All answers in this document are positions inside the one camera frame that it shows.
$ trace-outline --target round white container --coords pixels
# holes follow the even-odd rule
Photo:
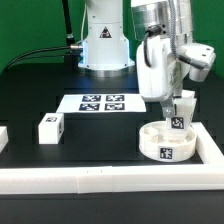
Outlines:
[[[144,125],[139,132],[140,151],[151,159],[163,162],[179,162],[194,155],[197,135],[193,128],[189,128],[183,141],[168,141],[164,139],[165,133],[165,121]]]

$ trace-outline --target white cube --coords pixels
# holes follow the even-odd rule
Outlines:
[[[8,141],[9,139],[6,127],[0,127],[0,152],[5,148]]]
[[[64,132],[64,114],[47,113],[38,126],[39,144],[58,144]]]

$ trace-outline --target white paper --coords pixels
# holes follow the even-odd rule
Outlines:
[[[64,95],[57,113],[146,112],[139,94]]]

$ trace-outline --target cable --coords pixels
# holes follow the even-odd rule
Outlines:
[[[176,10],[173,0],[168,0],[170,5],[170,17],[171,17],[171,26],[170,26],[170,47],[171,51],[175,58],[178,57],[176,52]]]
[[[17,56],[16,58],[12,59],[2,70],[1,73],[7,71],[14,63],[24,59],[29,59],[27,56],[32,55],[32,54],[38,54],[38,53],[43,53],[43,52],[53,52],[53,51],[60,51],[60,50],[69,50],[70,46],[65,46],[65,47],[53,47],[53,48],[44,48],[44,49],[38,49],[34,51],[29,51],[27,53],[21,54]]]
[[[72,33],[72,25],[71,25],[71,19],[70,19],[68,0],[62,0],[62,4],[63,4],[65,28],[66,28],[66,34],[67,34],[66,43],[69,46],[75,43],[75,39]]]
[[[195,60],[186,55],[179,55],[176,52],[176,10],[173,0],[168,0],[170,5],[170,17],[171,17],[171,27],[170,27],[170,48],[175,58],[180,61],[192,65],[193,67],[203,70],[207,67],[207,64],[203,61]]]
[[[4,71],[7,71],[13,64],[23,61],[23,60],[30,60],[30,59],[40,59],[40,58],[56,58],[56,57],[64,57],[66,56],[65,54],[60,54],[60,55],[40,55],[40,56],[34,56],[34,57],[23,57],[19,58],[18,60],[13,61],[12,63],[8,63],[7,66],[4,68]]]
[[[82,19],[82,29],[81,29],[81,41],[83,42],[83,32],[84,32],[84,25],[85,25],[85,20],[86,20],[86,11],[87,11],[87,6],[85,3],[85,9],[84,9],[84,14],[83,14],[83,19]]]
[[[151,67],[151,64],[149,62],[149,59],[148,59],[148,38],[152,38],[152,37],[155,37],[155,36],[158,36],[160,35],[161,33],[161,27],[159,26],[150,26],[146,32],[145,32],[145,37],[144,37],[144,42],[143,42],[143,49],[144,49],[144,60],[145,60],[145,64],[148,66],[148,67]]]

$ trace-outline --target black tabletop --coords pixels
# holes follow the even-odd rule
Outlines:
[[[193,121],[204,124],[223,150],[224,82],[210,74],[204,83],[184,80],[194,90]],[[139,129],[163,120],[159,103],[147,112],[68,113],[58,145],[38,144],[38,124],[56,112],[65,94],[138,93],[136,72],[95,78],[64,64],[17,65],[0,76],[0,125],[9,143],[0,168],[161,165],[138,148]],[[195,154],[184,164],[200,164]],[[2,223],[223,223],[223,191],[135,192],[86,195],[0,196]]]

